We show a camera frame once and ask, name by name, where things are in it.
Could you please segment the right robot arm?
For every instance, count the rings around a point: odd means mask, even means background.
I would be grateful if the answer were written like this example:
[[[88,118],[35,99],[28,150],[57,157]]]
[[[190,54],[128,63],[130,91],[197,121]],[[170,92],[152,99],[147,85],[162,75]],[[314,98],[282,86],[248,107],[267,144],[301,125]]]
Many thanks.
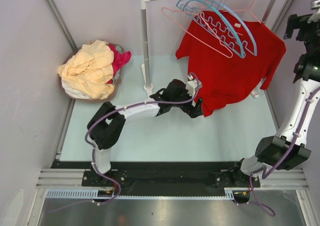
[[[290,39],[294,30],[298,30],[296,40],[304,43],[306,53],[294,68],[293,103],[276,134],[261,139],[255,154],[235,165],[230,174],[235,186],[243,186],[259,172],[265,179],[275,170],[291,170],[310,157],[307,131],[320,101],[320,14],[289,16],[284,38]]]

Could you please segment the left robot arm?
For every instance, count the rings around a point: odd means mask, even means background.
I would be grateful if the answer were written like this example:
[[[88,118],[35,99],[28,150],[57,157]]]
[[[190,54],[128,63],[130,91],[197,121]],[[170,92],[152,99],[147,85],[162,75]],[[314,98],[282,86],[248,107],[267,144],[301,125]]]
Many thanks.
[[[202,116],[202,99],[195,102],[201,87],[200,80],[190,74],[186,83],[173,79],[166,88],[158,90],[142,102],[126,106],[103,103],[89,121],[85,134],[86,143],[92,146],[93,180],[101,186],[109,183],[111,148],[128,123],[164,115],[174,107],[181,109],[190,118]]]

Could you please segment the red t shirt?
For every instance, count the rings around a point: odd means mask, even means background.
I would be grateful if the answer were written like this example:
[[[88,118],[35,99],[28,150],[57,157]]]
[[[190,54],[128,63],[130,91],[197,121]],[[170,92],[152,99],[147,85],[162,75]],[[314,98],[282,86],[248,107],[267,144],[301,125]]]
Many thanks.
[[[178,50],[177,59],[188,57],[188,71],[202,82],[197,98],[202,98],[204,116],[227,104],[237,103],[250,95],[264,80],[262,90],[268,89],[273,75],[286,52],[283,40],[264,24],[245,22],[257,46],[257,55],[247,52],[245,58],[225,57],[228,50],[219,41],[192,21]]]

